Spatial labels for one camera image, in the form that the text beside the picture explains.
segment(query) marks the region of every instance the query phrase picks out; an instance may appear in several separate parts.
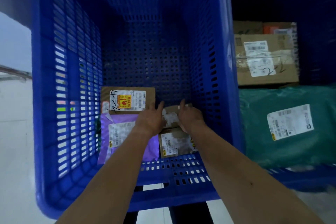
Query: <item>green mailer bag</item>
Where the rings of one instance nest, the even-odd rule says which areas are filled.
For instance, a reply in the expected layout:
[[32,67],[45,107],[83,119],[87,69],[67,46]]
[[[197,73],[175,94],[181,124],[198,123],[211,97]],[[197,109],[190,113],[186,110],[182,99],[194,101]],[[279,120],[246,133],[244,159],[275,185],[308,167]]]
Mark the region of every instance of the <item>green mailer bag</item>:
[[246,155],[263,168],[336,163],[336,88],[241,89]]

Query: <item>person's left arm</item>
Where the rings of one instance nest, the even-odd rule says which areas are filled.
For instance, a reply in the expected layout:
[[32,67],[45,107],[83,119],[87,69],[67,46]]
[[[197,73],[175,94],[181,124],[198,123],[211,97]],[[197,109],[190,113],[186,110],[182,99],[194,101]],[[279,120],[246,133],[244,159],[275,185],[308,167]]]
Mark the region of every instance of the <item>person's left arm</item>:
[[122,145],[98,171],[82,194],[62,214],[57,224],[123,223],[151,137],[161,132],[161,102],[141,111]]

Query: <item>small cardboard box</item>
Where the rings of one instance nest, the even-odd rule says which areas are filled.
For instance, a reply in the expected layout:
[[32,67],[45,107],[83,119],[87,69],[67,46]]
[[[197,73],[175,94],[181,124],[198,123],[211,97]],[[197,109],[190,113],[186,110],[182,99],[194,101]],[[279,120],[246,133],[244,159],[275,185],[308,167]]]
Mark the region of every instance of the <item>small cardboard box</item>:
[[171,128],[159,133],[161,158],[176,157],[197,151],[190,135],[181,128]]
[[102,87],[101,113],[139,114],[150,104],[155,104],[155,88]]
[[293,43],[293,58],[299,75],[299,46],[297,43],[297,24],[296,22],[264,22],[264,34],[287,34]]
[[178,128],[179,127],[179,105],[172,105],[165,107],[162,111],[162,117],[166,120],[164,128]]
[[233,21],[234,34],[262,34],[263,23],[261,21]]
[[298,82],[288,35],[235,35],[240,86]]

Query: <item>person's forearm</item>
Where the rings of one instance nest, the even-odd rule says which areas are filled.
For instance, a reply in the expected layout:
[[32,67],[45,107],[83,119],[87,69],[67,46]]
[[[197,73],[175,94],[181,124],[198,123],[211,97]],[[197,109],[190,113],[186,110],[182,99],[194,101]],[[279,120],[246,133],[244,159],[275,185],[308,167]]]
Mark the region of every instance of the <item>person's forearm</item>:
[[149,139],[133,129],[57,223],[123,223]]
[[290,190],[204,123],[191,137],[235,224],[323,223]]

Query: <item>package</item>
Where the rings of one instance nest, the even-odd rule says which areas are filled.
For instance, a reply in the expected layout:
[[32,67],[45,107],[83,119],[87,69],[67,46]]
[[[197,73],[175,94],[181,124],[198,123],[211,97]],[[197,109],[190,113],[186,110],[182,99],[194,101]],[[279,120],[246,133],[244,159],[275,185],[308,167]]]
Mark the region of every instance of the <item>package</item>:
[[264,22],[264,34],[287,34],[293,44],[293,59],[296,70],[299,74],[299,47],[297,44],[297,24],[296,22]]
[[[105,164],[117,148],[124,142],[134,127],[137,114],[103,113],[100,115],[101,122],[101,147],[97,163]],[[158,136],[152,137],[143,154],[143,161],[157,160],[159,157]]]
[[234,34],[262,34],[263,23],[261,21],[233,21]]
[[155,88],[102,87],[101,113],[139,114],[155,104]]
[[166,120],[166,125],[164,128],[177,128],[179,127],[179,105],[172,105],[165,107],[162,110],[162,117]]
[[238,85],[298,82],[287,35],[234,35]]
[[197,151],[190,135],[181,128],[171,128],[159,133],[161,158],[191,154]]
[[240,89],[246,155],[263,168],[336,163],[336,88]]

